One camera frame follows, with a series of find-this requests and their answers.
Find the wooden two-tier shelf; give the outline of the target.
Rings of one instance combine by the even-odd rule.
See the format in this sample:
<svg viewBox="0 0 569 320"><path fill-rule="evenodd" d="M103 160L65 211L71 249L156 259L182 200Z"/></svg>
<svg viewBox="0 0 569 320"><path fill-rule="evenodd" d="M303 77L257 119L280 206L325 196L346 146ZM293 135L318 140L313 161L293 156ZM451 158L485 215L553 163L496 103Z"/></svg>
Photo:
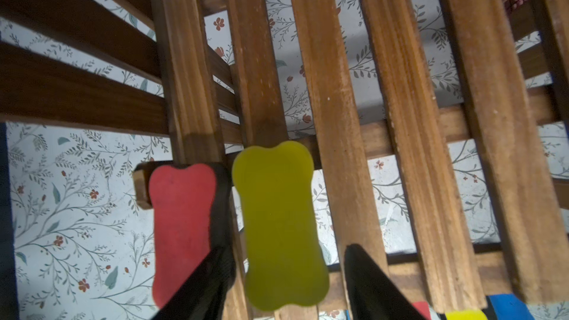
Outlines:
<svg viewBox="0 0 569 320"><path fill-rule="evenodd" d="M133 0L119 0L133 8ZM292 0L339 251L359 244L389 275L365 160L398 158L416 238L415 288L438 311L507 288L568 298L568 240L536 118L568 117L568 0L531 0L554 86L525 88L502 0L442 0L466 102L439 109L410 0L362 0L387 119L361 125L334 0ZM1 44L1 118L171 136L180 162L237 162L227 142L285 137L263 0L142 0L152 40L93 0L1 0L1 16L164 85L165 97Z"/></svg>

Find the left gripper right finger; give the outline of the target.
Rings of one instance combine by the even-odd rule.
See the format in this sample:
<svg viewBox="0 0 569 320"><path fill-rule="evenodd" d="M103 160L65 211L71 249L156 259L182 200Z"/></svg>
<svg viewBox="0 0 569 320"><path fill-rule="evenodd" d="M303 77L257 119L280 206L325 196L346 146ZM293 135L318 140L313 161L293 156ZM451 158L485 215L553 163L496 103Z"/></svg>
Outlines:
<svg viewBox="0 0 569 320"><path fill-rule="evenodd" d="M353 319L423 319L359 244L345 249L346 290Z"/></svg>

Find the yellow eraser bottom row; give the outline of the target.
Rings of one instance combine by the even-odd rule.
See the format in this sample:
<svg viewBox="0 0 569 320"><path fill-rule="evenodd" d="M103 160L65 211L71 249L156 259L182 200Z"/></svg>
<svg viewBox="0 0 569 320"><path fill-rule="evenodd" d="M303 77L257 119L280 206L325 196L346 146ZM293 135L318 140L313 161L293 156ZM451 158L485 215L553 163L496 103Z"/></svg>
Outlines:
<svg viewBox="0 0 569 320"><path fill-rule="evenodd" d="M447 320L488 320L481 310L453 311L445 314Z"/></svg>
<svg viewBox="0 0 569 320"><path fill-rule="evenodd" d="M329 290L311 185L314 160L299 142L251 146L234 161L248 268L244 288L262 311L317 305Z"/></svg>

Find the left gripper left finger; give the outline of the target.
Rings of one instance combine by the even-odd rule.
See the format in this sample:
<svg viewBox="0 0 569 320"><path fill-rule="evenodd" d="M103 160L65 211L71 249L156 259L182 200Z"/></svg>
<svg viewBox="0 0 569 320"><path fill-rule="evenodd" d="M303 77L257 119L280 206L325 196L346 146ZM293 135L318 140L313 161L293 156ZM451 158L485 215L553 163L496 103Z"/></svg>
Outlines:
<svg viewBox="0 0 569 320"><path fill-rule="evenodd" d="M154 318L221 319L235 277L232 248L215 247Z"/></svg>

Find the blue eraser bottom row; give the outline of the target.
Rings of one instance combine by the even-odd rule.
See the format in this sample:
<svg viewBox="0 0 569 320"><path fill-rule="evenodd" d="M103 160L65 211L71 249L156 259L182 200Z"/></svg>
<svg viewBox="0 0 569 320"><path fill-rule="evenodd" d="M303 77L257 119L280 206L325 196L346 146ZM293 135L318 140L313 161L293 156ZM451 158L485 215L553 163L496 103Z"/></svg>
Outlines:
<svg viewBox="0 0 569 320"><path fill-rule="evenodd" d="M489 297L496 318L499 320L534 320L526 303L514 294L497 294Z"/></svg>

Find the red eraser bottom row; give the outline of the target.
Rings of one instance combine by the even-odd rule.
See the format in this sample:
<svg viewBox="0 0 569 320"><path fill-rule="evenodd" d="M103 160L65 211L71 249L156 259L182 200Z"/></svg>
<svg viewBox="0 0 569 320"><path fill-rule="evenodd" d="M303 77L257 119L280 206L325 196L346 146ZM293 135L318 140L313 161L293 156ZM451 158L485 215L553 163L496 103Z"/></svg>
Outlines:
<svg viewBox="0 0 569 320"><path fill-rule="evenodd" d="M152 288L160 309L215 247L231 245L231 177L222 164L163 165L151 173L156 272Z"/></svg>
<svg viewBox="0 0 569 320"><path fill-rule="evenodd" d="M414 302L412 305L424 319L431 320L430 306L427 302Z"/></svg>

